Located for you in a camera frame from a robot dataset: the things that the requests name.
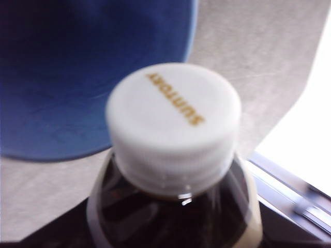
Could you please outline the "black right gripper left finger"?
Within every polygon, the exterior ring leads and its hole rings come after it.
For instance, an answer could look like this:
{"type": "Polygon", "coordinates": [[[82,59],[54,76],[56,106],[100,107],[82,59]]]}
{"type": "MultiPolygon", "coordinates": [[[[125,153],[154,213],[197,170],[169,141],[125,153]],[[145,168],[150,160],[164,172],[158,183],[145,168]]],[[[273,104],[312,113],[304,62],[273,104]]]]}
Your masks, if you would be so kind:
{"type": "Polygon", "coordinates": [[[20,247],[90,247],[87,203],[79,203],[19,242],[20,247]]]}

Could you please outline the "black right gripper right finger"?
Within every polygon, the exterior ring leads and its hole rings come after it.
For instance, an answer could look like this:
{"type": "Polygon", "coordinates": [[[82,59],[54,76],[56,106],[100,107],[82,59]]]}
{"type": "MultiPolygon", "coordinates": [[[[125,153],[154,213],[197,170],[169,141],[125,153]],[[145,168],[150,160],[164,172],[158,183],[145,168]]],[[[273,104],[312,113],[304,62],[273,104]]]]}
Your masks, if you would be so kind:
{"type": "Polygon", "coordinates": [[[281,216],[267,206],[261,206],[263,240],[261,247],[330,247],[324,241],[281,216]]]}

